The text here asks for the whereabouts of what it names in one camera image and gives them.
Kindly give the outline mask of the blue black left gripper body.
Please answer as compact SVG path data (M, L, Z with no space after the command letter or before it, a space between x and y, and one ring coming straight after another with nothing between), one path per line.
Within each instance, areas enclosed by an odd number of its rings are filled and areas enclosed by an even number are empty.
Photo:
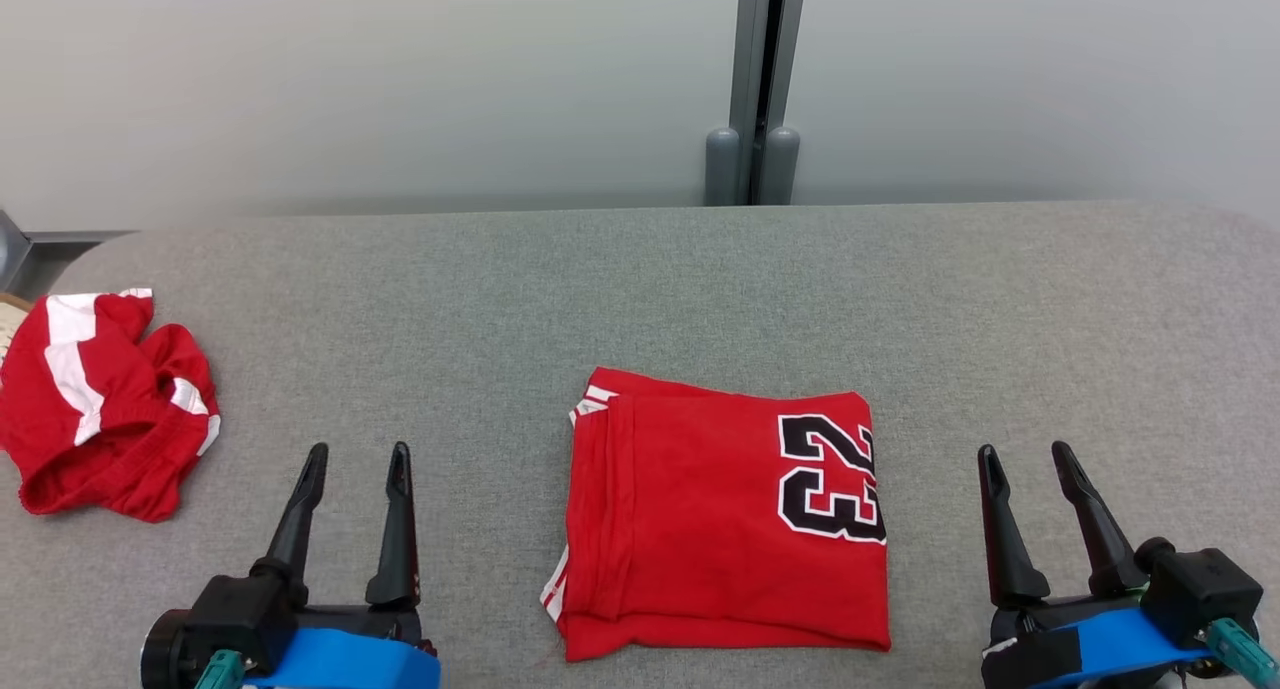
M417 610L324 607L300 628L273 674L244 688L439 688L442 662Z

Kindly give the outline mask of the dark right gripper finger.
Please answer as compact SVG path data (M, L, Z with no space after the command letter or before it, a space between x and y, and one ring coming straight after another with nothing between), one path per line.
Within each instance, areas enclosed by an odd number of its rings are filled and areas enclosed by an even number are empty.
M1087 475L1069 443L1051 446L1062 496L1073 506L1091 562L1088 588L1097 598L1138 592L1148 583L1134 549L1116 523L1101 493Z
M1021 608L1050 597L1047 578L1033 565L1010 506L1010 485L992 444L977 455L991 603Z

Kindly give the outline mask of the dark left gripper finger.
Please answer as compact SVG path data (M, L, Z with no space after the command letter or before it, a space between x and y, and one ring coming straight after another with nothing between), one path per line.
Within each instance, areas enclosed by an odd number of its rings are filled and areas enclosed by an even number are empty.
M393 447L385 494L378 570L367 583L365 601L374 610L413 610L421 599L420 565L411 452L404 442Z
M283 587L292 610L308 603L305 567L314 511L319 506L326 479L329 446L314 444L294 483L265 556L250 570L252 578L275 578Z

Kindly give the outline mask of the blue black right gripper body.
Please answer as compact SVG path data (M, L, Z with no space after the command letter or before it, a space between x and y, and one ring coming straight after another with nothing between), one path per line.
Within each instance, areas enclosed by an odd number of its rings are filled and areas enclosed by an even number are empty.
M982 653L987 688L1155 688L1207 657L1212 601L1139 601L1083 596L1069 601L998 593L991 643Z

